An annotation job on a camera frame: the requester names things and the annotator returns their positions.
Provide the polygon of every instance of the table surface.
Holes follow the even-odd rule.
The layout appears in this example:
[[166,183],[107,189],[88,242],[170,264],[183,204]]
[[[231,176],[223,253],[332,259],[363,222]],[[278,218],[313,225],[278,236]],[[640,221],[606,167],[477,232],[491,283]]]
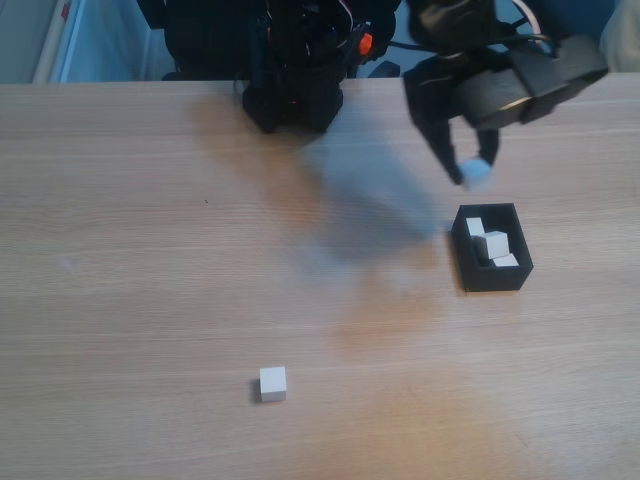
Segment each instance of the table surface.
[[[0,88],[0,478],[640,478],[639,94],[508,128],[468,194],[400,80],[320,137],[227,83]],[[466,294],[445,232],[492,202],[535,269]]]

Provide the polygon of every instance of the white block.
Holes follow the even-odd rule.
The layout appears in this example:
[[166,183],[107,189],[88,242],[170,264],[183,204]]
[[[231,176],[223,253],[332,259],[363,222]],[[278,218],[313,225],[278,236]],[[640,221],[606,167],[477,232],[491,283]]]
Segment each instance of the white block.
[[494,258],[492,263],[496,267],[517,267],[520,265],[518,260],[516,260],[516,257],[513,256],[513,253],[510,253],[506,257]]
[[474,237],[478,253],[487,260],[509,255],[509,238],[503,232],[489,232]]
[[469,158],[459,165],[464,188],[470,192],[483,192],[491,187],[491,165],[479,157]]
[[263,402],[280,402],[287,398],[287,375],[284,367],[260,369],[260,395]]
[[467,228],[472,237],[482,235],[484,233],[484,225],[479,217],[467,218]]

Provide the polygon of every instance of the black tray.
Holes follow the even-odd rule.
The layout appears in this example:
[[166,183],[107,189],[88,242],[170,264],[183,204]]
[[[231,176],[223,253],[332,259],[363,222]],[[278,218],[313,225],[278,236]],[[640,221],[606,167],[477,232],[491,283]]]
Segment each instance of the black tray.
[[[471,217],[480,217],[486,232],[506,233],[511,253],[520,265],[495,267],[481,259],[467,228],[466,219]],[[520,290],[533,270],[533,262],[513,203],[462,205],[451,228],[451,238],[460,278],[468,292]]]

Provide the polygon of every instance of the cable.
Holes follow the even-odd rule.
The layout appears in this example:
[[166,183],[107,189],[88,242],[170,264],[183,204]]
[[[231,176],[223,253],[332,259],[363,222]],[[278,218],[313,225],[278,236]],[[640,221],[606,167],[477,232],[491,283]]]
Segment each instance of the cable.
[[402,48],[403,50],[414,50],[418,52],[431,52],[431,50],[421,47],[420,45],[412,45],[410,43],[402,43],[402,42],[389,42],[387,44],[390,47]]
[[513,28],[520,28],[522,25],[526,25],[527,23],[529,23],[529,20],[527,20],[527,17],[522,17],[520,20],[513,22],[511,26]]
[[[502,38],[494,38],[487,42],[480,43],[471,48],[464,49],[465,51],[469,50],[477,50],[483,47],[490,47],[492,45],[512,45],[514,43],[525,42],[529,40],[537,40],[546,43],[551,48],[552,55],[555,56],[558,50],[557,42],[547,35],[542,35],[539,33],[532,33],[527,35],[514,35],[512,37],[502,37]],[[420,45],[411,45],[409,43],[401,43],[401,42],[389,42],[388,45],[390,47],[402,48],[404,50],[413,50],[419,52],[432,52],[428,48],[422,47]]]
[[529,6],[524,3],[522,0],[513,0],[514,5],[522,12],[522,14],[527,17],[527,21],[531,25],[533,29],[533,33],[536,35],[540,35],[542,30],[540,29],[540,24],[538,23],[538,19],[533,14]]

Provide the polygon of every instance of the wall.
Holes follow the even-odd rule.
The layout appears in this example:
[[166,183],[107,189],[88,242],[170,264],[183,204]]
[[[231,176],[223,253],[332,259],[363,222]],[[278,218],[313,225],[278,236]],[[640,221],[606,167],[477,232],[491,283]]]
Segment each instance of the wall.
[[135,0],[81,0],[67,82],[146,79],[151,29]]
[[30,83],[56,0],[0,0],[0,83]]

